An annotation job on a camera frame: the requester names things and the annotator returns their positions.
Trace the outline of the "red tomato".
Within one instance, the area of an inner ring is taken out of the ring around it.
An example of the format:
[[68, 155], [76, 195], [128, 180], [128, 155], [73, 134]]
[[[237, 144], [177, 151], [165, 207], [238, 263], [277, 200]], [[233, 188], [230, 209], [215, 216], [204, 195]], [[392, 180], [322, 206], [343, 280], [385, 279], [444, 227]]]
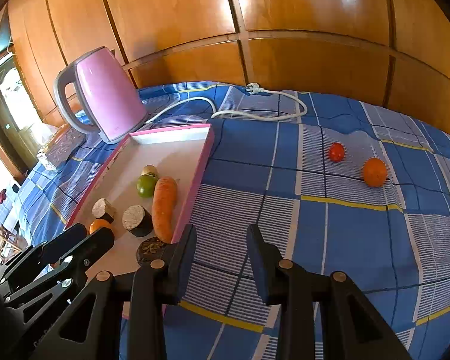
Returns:
[[334, 142], [328, 149], [328, 158], [334, 162], [339, 163], [345, 158], [345, 148], [339, 142]]

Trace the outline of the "orange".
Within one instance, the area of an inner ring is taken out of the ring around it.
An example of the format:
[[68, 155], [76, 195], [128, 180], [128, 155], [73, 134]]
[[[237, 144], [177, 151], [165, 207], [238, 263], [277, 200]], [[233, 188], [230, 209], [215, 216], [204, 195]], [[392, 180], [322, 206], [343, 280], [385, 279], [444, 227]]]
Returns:
[[97, 230], [100, 230], [101, 228], [108, 228], [111, 229], [112, 225], [105, 219], [95, 219], [88, 227], [88, 233], [92, 234]]

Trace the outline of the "blue plaid tablecloth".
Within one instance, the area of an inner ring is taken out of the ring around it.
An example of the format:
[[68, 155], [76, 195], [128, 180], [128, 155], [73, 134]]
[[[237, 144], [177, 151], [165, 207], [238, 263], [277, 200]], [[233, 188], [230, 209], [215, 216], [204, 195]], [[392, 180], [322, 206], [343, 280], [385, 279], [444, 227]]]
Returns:
[[[246, 229], [322, 275], [343, 271], [413, 359], [450, 345], [450, 136], [345, 97], [186, 82], [142, 88], [153, 127], [208, 123], [214, 145], [191, 220], [183, 302], [166, 310], [169, 359], [273, 359], [279, 313], [257, 295]], [[345, 158], [334, 163], [334, 142]], [[369, 158], [383, 186], [362, 178]]]

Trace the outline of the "small yellow fruit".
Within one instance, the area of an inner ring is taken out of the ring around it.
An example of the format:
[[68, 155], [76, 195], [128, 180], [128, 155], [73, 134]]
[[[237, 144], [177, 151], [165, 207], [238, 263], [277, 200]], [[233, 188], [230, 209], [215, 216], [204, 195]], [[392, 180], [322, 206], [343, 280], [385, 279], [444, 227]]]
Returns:
[[155, 178], [159, 178], [158, 170], [153, 165], [146, 165], [146, 166], [144, 166], [142, 168], [141, 174], [142, 174], [142, 176], [143, 175], [148, 175], [148, 176], [152, 176], [152, 177], [155, 177]]

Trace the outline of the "pink electric kettle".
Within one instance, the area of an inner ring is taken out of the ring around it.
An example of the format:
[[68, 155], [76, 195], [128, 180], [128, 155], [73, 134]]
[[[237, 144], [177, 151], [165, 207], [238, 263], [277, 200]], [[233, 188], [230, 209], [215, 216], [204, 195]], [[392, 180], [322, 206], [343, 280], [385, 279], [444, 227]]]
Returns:
[[[71, 110], [65, 95], [68, 85], [74, 86], [87, 124]], [[89, 51], [59, 72], [53, 91], [60, 113], [71, 127], [84, 134], [96, 133], [107, 144], [121, 141], [147, 118], [135, 86], [105, 46]]]

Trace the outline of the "small dark radish piece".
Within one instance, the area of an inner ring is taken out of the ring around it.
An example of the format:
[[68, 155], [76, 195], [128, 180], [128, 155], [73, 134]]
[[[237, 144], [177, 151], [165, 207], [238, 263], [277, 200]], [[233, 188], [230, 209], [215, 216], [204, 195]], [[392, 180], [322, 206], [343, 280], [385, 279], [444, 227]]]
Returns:
[[93, 205], [91, 212], [96, 219], [104, 219], [108, 223], [112, 223], [116, 217], [116, 209], [104, 197], [98, 199]]

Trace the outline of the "orange carrot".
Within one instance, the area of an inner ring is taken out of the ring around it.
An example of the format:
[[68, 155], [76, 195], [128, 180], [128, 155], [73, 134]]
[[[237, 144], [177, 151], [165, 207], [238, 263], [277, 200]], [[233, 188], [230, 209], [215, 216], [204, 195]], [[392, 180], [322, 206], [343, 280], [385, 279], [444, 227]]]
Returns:
[[174, 233], [172, 219], [177, 200], [176, 181], [169, 176], [160, 178], [153, 194], [152, 221], [156, 236], [167, 244], [172, 241]]

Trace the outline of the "green tomato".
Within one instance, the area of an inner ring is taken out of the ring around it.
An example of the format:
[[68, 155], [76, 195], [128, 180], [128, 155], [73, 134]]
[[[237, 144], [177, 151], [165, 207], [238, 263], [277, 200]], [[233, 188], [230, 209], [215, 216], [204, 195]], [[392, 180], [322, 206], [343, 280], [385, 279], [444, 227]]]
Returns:
[[158, 183], [158, 178], [153, 175], [141, 175], [136, 182], [136, 191], [142, 198], [151, 198], [154, 194], [154, 189]]

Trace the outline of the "dark round radish top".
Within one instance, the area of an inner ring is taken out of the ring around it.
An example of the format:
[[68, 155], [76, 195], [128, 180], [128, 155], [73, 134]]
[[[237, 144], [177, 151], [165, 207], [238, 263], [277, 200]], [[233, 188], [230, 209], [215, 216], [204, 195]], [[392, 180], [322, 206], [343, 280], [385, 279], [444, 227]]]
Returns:
[[158, 237], [152, 237], [142, 241], [136, 250], [136, 261], [140, 267], [153, 260], [161, 259], [167, 243], [162, 242]]

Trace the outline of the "wooden door frame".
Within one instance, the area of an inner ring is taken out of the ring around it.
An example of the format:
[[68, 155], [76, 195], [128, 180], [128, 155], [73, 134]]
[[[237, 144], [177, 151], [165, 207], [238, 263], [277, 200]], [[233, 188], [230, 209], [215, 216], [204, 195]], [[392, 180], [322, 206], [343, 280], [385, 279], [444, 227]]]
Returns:
[[15, 180], [22, 182], [38, 163], [44, 125], [23, 84], [11, 51], [9, 19], [0, 19], [0, 149]]

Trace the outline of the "silver ornate tissue box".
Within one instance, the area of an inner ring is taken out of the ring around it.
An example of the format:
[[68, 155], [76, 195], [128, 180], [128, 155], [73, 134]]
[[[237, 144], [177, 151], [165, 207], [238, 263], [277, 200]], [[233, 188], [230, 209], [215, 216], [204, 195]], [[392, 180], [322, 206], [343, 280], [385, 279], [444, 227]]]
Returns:
[[84, 133], [69, 124], [63, 124], [38, 151], [37, 158], [47, 171], [56, 172], [84, 142], [85, 137]]

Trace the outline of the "pink rimmed tray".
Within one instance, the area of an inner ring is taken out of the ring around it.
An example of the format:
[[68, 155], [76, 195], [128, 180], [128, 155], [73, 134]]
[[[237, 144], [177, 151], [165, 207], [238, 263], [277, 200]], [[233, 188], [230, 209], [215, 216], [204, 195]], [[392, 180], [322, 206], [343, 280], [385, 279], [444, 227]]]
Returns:
[[142, 218], [139, 208], [153, 217], [151, 237], [168, 243], [179, 241], [191, 217], [214, 139], [211, 124], [163, 127], [122, 139], [68, 222], [89, 227], [95, 219], [92, 209], [101, 199], [115, 210], [113, 246], [86, 268], [89, 280], [102, 271], [118, 276], [138, 269], [136, 251], [145, 241], [134, 233]]

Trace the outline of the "dark cylindrical radish piece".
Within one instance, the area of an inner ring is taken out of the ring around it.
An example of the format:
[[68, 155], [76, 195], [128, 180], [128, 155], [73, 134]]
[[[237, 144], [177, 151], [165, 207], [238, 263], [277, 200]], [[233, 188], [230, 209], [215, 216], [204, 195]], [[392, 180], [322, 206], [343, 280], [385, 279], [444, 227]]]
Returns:
[[151, 213], [141, 205], [131, 205], [122, 215], [122, 226], [136, 237], [147, 236], [153, 231]]

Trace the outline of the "orange tangerine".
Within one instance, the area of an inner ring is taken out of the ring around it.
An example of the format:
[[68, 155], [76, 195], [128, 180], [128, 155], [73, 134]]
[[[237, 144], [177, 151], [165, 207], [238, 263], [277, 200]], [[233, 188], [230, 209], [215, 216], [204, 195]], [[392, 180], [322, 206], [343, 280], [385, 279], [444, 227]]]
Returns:
[[362, 178], [366, 185], [379, 188], [387, 179], [387, 167], [379, 158], [369, 158], [362, 167]]

